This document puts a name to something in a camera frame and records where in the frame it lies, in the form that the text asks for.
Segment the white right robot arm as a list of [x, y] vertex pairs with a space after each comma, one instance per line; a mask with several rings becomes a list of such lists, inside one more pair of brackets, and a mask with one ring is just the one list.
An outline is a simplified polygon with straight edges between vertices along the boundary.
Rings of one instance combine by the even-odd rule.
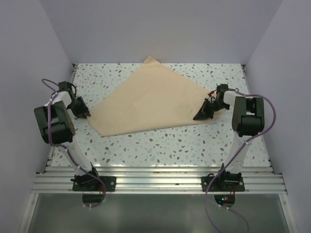
[[222, 164], [217, 177], [213, 181], [221, 190], [228, 190], [238, 183], [242, 176], [242, 166], [249, 146], [254, 138], [264, 130], [264, 99], [261, 96], [241, 94], [237, 89], [231, 89], [227, 84], [216, 88], [216, 96], [208, 94], [195, 121], [213, 119], [216, 112], [223, 109], [233, 109], [231, 126], [234, 138], [225, 163]]

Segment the beige cloth drape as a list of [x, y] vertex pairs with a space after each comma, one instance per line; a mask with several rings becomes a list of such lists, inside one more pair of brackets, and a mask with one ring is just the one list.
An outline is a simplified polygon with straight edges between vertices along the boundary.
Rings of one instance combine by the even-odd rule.
[[87, 121], [102, 136], [210, 123], [193, 120], [208, 92], [149, 56], [91, 109]]

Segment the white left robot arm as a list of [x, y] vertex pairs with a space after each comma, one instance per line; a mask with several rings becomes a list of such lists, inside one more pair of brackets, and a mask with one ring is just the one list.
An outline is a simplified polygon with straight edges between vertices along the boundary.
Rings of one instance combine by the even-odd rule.
[[76, 130], [69, 115], [72, 111], [77, 118], [90, 116], [88, 107], [82, 97], [77, 96], [76, 87], [70, 82], [57, 84], [48, 103], [34, 109], [35, 118], [42, 139], [45, 143], [57, 147], [63, 152], [74, 168], [72, 181], [85, 185], [89, 190], [97, 190], [101, 178], [92, 163], [83, 155], [75, 139]]

